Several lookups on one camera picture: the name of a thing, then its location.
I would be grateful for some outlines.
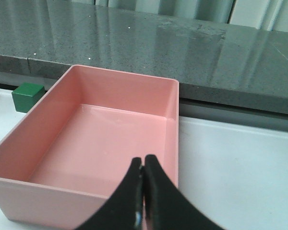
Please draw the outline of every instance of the white curtain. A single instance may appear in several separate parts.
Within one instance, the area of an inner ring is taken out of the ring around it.
[[[288,0],[236,0],[230,24],[288,32]]]
[[[96,5],[227,23],[233,0],[96,0]]]

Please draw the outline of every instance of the speckled stone surface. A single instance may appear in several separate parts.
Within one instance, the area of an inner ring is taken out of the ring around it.
[[[0,56],[0,71],[58,79],[84,64],[175,78],[182,98],[288,114],[284,32],[63,0],[0,1]]]

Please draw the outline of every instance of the pink plastic bin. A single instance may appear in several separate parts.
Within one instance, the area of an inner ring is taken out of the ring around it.
[[[147,154],[177,185],[178,105],[176,80],[72,66],[0,143],[0,208],[73,229]]]

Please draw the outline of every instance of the green cube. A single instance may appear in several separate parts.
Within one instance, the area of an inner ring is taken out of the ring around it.
[[[27,113],[45,94],[43,85],[24,83],[12,92],[15,109]]]

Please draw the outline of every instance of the white table surface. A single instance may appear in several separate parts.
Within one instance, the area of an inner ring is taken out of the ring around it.
[[[0,140],[24,116],[0,90]],[[180,117],[180,190],[228,230],[288,230],[288,133]],[[9,221],[0,230],[52,230]]]

